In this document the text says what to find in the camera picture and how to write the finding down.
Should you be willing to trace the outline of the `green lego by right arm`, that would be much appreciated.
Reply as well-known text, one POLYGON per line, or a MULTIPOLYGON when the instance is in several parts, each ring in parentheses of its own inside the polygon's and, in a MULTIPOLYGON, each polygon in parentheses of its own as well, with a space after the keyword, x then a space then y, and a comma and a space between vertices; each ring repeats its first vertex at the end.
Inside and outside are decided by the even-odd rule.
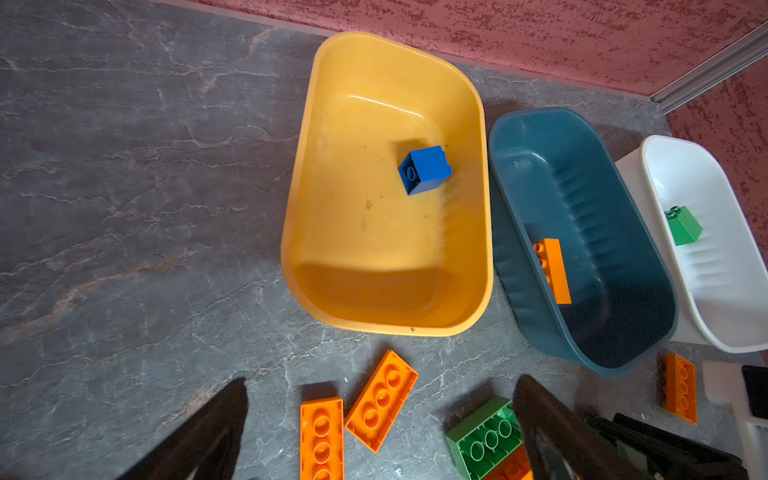
POLYGON ((673 206, 665 212, 665 216, 676 246, 698 241, 703 227, 686 206, 673 206))

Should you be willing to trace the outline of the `blue square lego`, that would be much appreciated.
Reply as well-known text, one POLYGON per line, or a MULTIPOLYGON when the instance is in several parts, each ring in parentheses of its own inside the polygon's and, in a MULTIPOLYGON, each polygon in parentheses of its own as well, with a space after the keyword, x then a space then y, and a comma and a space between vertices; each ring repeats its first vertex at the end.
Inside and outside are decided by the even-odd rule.
POLYGON ((410 151, 400 163, 398 172, 409 196, 434 190, 453 174, 441 146, 410 151))

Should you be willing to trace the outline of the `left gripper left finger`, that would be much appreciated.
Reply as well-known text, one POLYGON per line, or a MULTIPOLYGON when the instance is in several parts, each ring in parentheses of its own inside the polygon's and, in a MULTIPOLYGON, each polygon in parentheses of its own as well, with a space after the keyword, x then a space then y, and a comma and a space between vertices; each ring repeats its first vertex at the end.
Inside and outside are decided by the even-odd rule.
POLYGON ((238 377, 121 475, 123 479, 231 479, 248 413, 238 377))

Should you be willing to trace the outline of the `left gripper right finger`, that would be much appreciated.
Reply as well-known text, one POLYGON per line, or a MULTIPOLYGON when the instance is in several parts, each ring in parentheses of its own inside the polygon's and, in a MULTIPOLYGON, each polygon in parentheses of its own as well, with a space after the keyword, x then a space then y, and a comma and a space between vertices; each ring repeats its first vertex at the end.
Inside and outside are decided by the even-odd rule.
POLYGON ((604 479, 605 442, 530 375, 521 376, 513 410, 535 479, 604 479))

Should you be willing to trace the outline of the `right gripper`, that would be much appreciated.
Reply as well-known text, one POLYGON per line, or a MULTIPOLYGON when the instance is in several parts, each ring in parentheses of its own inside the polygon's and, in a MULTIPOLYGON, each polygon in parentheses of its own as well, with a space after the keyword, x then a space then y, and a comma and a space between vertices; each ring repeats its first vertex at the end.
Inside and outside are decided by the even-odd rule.
POLYGON ((767 368, 722 361, 705 361, 694 366, 698 424, 687 423, 665 410, 664 360, 659 382, 663 409, 688 425, 710 427, 716 427, 718 422, 707 420, 706 415, 716 407, 729 409, 740 441, 739 452, 708 444, 706 441, 712 440, 713 434, 704 434, 696 440, 621 413, 612 419, 588 415, 587 424, 652 479, 765 479, 767 368))

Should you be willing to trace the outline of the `orange small lego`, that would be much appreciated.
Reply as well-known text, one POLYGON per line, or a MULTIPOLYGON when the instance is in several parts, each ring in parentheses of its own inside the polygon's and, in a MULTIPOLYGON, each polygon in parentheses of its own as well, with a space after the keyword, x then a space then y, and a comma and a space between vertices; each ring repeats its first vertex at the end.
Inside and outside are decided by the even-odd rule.
POLYGON ((519 446, 494 468, 485 480, 532 480, 533 472, 526 449, 519 446))

